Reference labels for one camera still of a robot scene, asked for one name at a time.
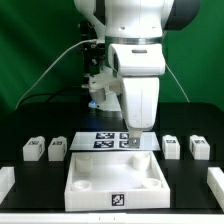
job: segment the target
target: white box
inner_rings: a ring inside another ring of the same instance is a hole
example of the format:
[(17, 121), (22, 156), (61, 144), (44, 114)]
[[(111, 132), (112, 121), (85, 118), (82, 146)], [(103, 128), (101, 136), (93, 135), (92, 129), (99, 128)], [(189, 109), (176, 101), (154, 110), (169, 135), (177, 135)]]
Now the white box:
[(42, 136), (30, 138), (23, 147), (24, 161), (38, 161), (45, 151), (45, 139)]
[(162, 149), (165, 159), (180, 159), (180, 144), (175, 136), (163, 136)]
[(202, 136), (192, 135), (189, 144), (190, 151), (196, 160), (209, 160), (210, 145)]
[(14, 167), (2, 167), (0, 170), (0, 204), (15, 183)]
[(48, 147), (49, 161), (63, 161), (67, 152), (67, 139), (64, 137), (53, 138)]
[(169, 207), (170, 188), (153, 152), (72, 154), (66, 211)]
[(209, 167), (207, 183), (224, 211), (224, 174), (219, 167)]

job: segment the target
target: small white cube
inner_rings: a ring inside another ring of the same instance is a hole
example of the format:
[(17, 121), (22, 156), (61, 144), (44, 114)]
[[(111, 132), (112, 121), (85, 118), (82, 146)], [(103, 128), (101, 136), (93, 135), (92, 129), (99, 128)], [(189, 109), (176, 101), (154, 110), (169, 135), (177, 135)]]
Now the small white cube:
[(180, 144), (175, 136), (163, 136), (162, 149), (165, 159), (180, 159)]
[(210, 145), (203, 136), (190, 137), (190, 151), (196, 160), (209, 160)]
[(48, 147), (49, 161), (63, 161), (67, 152), (67, 139), (64, 137), (53, 138)]
[(30, 138), (23, 146), (24, 161), (38, 161), (45, 151), (45, 139), (42, 136)]

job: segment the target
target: white block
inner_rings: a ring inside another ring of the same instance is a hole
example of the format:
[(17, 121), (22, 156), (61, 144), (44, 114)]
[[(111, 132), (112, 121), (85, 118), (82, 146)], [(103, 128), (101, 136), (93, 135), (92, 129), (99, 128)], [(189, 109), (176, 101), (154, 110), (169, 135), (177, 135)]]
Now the white block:
[(53, 138), (48, 147), (49, 161), (63, 161), (67, 152), (67, 139), (64, 137)]
[(209, 167), (207, 183), (224, 211), (224, 174), (219, 167)]
[(210, 145), (202, 136), (190, 137), (190, 151), (196, 160), (209, 160)]
[(162, 149), (165, 159), (180, 159), (180, 144), (175, 136), (163, 136)]
[(23, 147), (24, 161), (38, 161), (45, 151), (45, 139), (42, 136), (30, 138)]
[(15, 183), (14, 167), (2, 167), (0, 170), (0, 204)]

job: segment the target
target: white cable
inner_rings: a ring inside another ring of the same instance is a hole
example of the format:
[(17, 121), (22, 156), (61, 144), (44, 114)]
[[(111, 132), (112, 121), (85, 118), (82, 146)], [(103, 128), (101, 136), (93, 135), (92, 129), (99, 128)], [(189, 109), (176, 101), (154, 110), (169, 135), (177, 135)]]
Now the white cable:
[(71, 50), (73, 50), (74, 48), (78, 47), (81, 44), (84, 43), (89, 43), (89, 42), (95, 42), (96, 39), (93, 40), (84, 40), (79, 42), (78, 44), (73, 45), (72, 47), (68, 48), (66, 51), (64, 51), (64, 53), (62, 53), (54, 62), (53, 64), (41, 75), (41, 77), (33, 84), (33, 86), (30, 87), (30, 89), (28, 89), (23, 95), (22, 97), (19, 99), (18, 103), (16, 104), (16, 108), (18, 108), (20, 102), (24, 99), (24, 97), (26, 95), (28, 95), (36, 86), (37, 84), (47, 75), (47, 73)]
[(187, 102), (190, 103), (190, 100), (189, 100), (187, 94), (185, 93), (185, 91), (184, 91), (183, 87), (181, 86), (181, 84), (178, 82), (176, 76), (173, 74), (173, 72), (171, 71), (171, 69), (169, 68), (169, 66), (168, 66), (167, 64), (166, 64), (166, 67), (167, 67), (167, 69), (169, 70), (170, 74), (171, 74), (171, 75), (173, 76), (173, 78), (175, 79), (175, 81), (177, 82), (177, 84), (178, 84), (178, 86), (180, 87), (182, 93), (184, 94), (184, 96), (185, 96)]

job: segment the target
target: white platform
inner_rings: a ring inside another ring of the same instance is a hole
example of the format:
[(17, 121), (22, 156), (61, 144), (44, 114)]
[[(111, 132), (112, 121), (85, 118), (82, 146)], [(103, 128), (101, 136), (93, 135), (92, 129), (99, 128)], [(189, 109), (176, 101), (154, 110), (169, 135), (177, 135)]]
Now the white platform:
[(0, 170), (0, 204), (15, 183), (14, 167), (2, 167)]
[(74, 151), (100, 151), (100, 150), (160, 150), (154, 132), (143, 132), (139, 148), (129, 148), (126, 132), (77, 132), (70, 150)]
[(209, 167), (207, 183), (224, 211), (224, 173), (219, 167)]
[(170, 189), (153, 152), (72, 154), (66, 211), (169, 207)]

